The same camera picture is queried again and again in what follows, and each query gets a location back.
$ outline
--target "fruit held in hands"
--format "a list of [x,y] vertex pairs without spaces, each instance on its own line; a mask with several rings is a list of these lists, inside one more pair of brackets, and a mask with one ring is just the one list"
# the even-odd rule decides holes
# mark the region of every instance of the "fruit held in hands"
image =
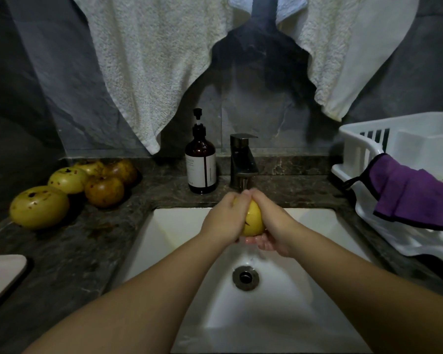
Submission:
[[125,187],[118,177],[92,177],[85,185],[85,196],[99,208],[119,203],[125,195]]
[[91,177],[99,177],[102,174],[105,165],[100,160],[95,160],[77,163],[73,167],[76,167],[77,169],[82,169]]
[[63,167],[51,175],[47,184],[66,194],[75,194],[84,190],[88,180],[88,174],[82,169]]
[[261,235],[265,229],[266,226],[264,226],[264,222],[261,217],[261,209],[254,200],[251,200],[248,213],[246,214],[245,228],[243,229],[241,235],[246,237],[258,236]]
[[124,185],[129,186],[135,183],[138,178],[138,170],[128,159],[120,160],[116,163],[108,164],[103,170],[105,177],[118,177]]
[[58,224],[69,210],[67,195],[52,186],[36,186],[23,191],[10,204],[10,217],[30,230]]

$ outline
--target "person's left arm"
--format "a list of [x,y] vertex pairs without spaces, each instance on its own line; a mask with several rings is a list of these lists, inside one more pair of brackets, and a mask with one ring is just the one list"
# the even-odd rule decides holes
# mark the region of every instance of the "person's left arm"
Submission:
[[251,196],[228,193],[200,233],[153,267],[71,314],[24,354],[167,354],[213,262],[240,235]]

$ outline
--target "purple cloth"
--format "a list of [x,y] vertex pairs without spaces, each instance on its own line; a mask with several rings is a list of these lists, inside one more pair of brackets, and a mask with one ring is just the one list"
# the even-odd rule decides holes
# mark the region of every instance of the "purple cloth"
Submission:
[[407,225],[443,231],[443,183],[425,170],[401,165],[389,154],[376,156],[360,180],[378,203],[374,215]]

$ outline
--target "amber glass bottle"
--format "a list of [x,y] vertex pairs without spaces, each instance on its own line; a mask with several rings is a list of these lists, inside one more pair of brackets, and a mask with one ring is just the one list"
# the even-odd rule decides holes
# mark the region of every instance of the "amber glass bottle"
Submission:
[[186,146],[187,178],[192,192],[204,194],[217,186],[215,147],[205,139],[206,129],[200,123],[201,108],[195,108],[194,115],[197,119],[192,128],[194,140]]

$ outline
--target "faucet handle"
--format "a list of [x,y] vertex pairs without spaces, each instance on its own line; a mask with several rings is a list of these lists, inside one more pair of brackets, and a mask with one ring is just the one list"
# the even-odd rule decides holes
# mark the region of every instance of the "faucet handle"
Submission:
[[245,148],[249,145],[249,138],[257,138],[257,136],[247,133],[230,134],[230,146],[235,148]]

